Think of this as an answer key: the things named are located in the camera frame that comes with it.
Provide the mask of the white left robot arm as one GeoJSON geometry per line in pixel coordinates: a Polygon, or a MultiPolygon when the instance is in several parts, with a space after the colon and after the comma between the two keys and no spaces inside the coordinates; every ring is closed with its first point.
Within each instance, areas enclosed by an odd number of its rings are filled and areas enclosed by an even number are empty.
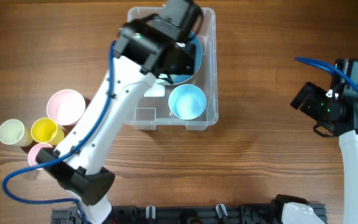
{"type": "Polygon", "coordinates": [[[54,151],[37,153],[39,167],[73,194],[83,223],[105,223],[111,213],[107,192],[115,175],[104,162],[127,115],[155,82],[194,74],[197,43],[190,30],[172,38],[139,20],[124,24],[111,44],[106,78],[82,118],[54,151]]]}

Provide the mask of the yellow cup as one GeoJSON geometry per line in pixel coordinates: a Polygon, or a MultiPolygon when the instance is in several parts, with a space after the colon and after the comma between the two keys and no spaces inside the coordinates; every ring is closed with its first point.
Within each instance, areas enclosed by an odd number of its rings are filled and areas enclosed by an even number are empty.
{"type": "Polygon", "coordinates": [[[38,143],[56,146],[65,138],[61,127],[50,118],[40,118],[31,127],[31,136],[38,143]]]}

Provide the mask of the dark blue bowl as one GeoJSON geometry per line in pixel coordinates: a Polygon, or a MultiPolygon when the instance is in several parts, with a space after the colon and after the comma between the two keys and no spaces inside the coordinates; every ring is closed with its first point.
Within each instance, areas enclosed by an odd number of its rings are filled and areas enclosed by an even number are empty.
{"type": "MultiPolygon", "coordinates": [[[[191,44],[195,44],[196,50],[195,50],[195,66],[194,66],[194,74],[198,72],[200,69],[201,63],[202,63],[202,47],[199,38],[195,36],[194,32],[190,32],[189,37],[193,40],[190,41],[191,44]]],[[[193,75],[170,75],[170,78],[173,80],[174,85],[179,85],[181,83],[187,82],[192,78],[193,75]]]]}

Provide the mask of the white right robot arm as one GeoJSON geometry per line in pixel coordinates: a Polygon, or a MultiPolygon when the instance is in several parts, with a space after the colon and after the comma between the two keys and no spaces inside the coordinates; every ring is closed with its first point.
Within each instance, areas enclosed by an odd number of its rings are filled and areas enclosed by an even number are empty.
{"type": "Polygon", "coordinates": [[[308,82],[292,101],[318,124],[333,123],[331,132],[339,138],[344,166],[344,223],[358,223],[358,96],[343,87],[330,99],[328,93],[308,82]]]}

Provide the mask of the cream cup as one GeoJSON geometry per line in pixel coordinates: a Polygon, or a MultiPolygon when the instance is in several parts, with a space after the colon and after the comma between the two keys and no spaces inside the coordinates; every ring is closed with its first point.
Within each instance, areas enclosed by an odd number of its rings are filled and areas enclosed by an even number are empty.
{"type": "Polygon", "coordinates": [[[6,145],[27,147],[33,138],[29,128],[21,121],[9,119],[0,125],[0,141],[6,145]]]}

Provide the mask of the pink small bowl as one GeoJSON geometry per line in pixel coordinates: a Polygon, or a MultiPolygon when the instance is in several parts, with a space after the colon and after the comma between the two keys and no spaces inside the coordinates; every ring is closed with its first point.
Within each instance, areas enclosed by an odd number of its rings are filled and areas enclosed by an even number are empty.
{"type": "Polygon", "coordinates": [[[58,125],[76,124],[86,109],[84,97],[77,91],[64,89],[52,95],[47,103],[47,115],[58,125]]]}

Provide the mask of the light blue small bowl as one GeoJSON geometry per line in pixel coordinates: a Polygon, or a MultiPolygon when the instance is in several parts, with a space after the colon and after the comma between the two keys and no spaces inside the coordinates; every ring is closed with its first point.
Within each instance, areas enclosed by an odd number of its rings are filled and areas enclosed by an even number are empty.
{"type": "Polygon", "coordinates": [[[177,118],[192,120],[200,117],[205,111],[206,95],[196,85],[183,84],[171,92],[168,107],[177,118]]]}

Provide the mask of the pink cup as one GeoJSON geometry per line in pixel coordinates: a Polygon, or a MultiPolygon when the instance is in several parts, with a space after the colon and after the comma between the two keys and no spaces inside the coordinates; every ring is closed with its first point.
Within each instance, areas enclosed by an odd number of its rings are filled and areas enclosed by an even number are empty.
{"type": "Polygon", "coordinates": [[[47,143],[38,143],[34,145],[27,156],[27,161],[30,166],[36,166],[38,163],[36,161],[37,154],[42,148],[46,148],[48,151],[53,151],[53,146],[47,143]]]}

